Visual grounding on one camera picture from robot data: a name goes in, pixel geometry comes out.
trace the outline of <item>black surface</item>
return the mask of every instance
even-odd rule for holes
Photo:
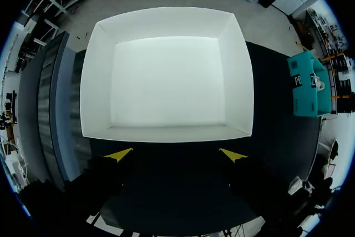
[[[285,182],[306,179],[316,154],[320,118],[294,117],[287,56],[248,43],[254,79],[252,136],[199,143],[131,143],[91,139],[93,155],[134,148],[136,163],[108,206],[125,230],[167,236],[217,232],[254,219],[220,173],[218,148],[262,159]]]

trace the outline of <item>white cardboard box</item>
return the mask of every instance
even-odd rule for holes
[[[143,9],[92,32],[80,85],[83,136],[197,142],[250,136],[253,75],[232,13]]]

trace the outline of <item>wall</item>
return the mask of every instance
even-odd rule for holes
[[[351,80],[352,88],[355,85],[355,73],[346,76]],[[332,187],[343,184],[349,171],[355,151],[355,114],[340,114],[338,118],[327,120],[322,128],[321,142],[329,144],[333,139],[338,140],[339,155],[335,158],[336,165],[332,178]]]
[[[46,48],[32,59],[21,74],[18,92],[18,128],[28,170],[40,181],[51,180],[43,158],[38,133],[37,95]]]
[[[291,16],[299,21],[304,21],[306,18],[306,9],[315,4],[318,0],[307,0],[299,8],[297,8]]]
[[[1,107],[2,110],[5,110],[6,93],[12,93],[13,91],[15,91],[18,94],[19,86],[20,86],[20,74],[16,72],[7,72],[5,76],[4,86],[3,86],[3,99],[2,99],[2,107]],[[15,116],[18,119],[17,107],[18,107],[18,98],[16,98],[15,100]],[[20,142],[21,137],[18,130],[18,124],[15,124],[12,129],[15,137],[15,143],[17,147],[20,150],[22,150],[21,142]],[[6,130],[0,130],[0,135],[3,137],[3,139],[7,140]]]
[[[17,63],[18,52],[26,37],[27,32],[24,31],[23,25],[14,22],[8,38],[4,44],[0,57],[0,77],[3,78],[3,72],[6,65],[6,60],[9,57],[7,70],[14,71]]]
[[[328,20],[329,25],[339,25],[338,20],[332,11],[332,8],[328,5],[326,0],[317,0],[310,6],[310,8],[323,15]]]

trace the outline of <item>white box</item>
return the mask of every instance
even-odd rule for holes
[[[198,142],[250,136],[253,75],[232,13],[152,8],[95,25],[83,65],[83,136]]]

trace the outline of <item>gray partition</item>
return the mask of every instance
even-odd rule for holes
[[[18,120],[28,168],[41,181],[59,188],[80,174],[70,130],[71,77],[75,53],[66,48],[69,34],[57,36],[23,71]]]

